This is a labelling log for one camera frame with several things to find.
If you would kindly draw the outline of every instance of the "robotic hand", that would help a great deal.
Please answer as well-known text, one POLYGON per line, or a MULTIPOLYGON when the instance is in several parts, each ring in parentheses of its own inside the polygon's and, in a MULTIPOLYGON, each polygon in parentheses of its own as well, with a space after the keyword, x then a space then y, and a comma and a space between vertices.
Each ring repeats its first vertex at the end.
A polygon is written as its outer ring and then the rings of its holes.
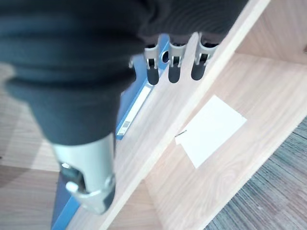
POLYGON ((158 75, 159 34, 170 37, 169 75, 180 78, 186 44, 201 33, 191 76, 200 80, 247 0, 24 0, 0 3, 0 61, 7 91, 26 101, 51 142, 67 190, 102 214, 115 195, 115 127, 120 95, 143 53, 158 75))

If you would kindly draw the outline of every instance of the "grey carpet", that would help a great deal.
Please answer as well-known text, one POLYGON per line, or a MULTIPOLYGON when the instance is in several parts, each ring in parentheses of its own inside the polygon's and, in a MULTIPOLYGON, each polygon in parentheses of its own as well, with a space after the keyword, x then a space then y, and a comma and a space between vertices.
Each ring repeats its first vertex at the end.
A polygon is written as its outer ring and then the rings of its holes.
POLYGON ((206 230, 307 230, 307 118, 206 230))

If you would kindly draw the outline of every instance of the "black sleeve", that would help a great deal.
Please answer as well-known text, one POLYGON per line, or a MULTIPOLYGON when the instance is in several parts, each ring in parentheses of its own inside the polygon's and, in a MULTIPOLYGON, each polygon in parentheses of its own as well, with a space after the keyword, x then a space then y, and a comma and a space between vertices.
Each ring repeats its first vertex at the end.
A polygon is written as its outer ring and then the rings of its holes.
POLYGON ((247 0, 11 0, 0 3, 5 84, 29 103, 53 143, 78 145, 115 132, 128 68, 160 33, 199 31, 220 42, 247 0))

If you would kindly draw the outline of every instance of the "white label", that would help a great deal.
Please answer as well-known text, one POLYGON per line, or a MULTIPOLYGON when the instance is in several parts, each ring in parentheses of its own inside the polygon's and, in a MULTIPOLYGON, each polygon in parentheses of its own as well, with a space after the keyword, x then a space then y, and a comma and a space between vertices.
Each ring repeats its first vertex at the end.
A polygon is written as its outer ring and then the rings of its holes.
POLYGON ((142 91, 140 92, 138 98, 135 100, 132 108, 130 109, 126 119, 124 120, 123 124, 121 125, 117 135, 123 136, 127 132, 129 126, 131 125, 132 121, 134 120, 136 114, 140 110, 141 106, 143 105, 144 101, 146 100, 148 94, 150 93, 151 88, 144 86, 142 91))
POLYGON ((214 95, 175 140, 198 168, 245 122, 241 114, 214 95))

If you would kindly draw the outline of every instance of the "sheet of paper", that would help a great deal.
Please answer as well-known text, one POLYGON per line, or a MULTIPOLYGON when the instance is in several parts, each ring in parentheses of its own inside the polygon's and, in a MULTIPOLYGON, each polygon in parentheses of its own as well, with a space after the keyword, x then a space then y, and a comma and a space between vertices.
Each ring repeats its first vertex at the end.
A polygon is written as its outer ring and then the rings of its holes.
POLYGON ((214 95, 175 140, 198 168, 245 122, 241 114, 214 95))

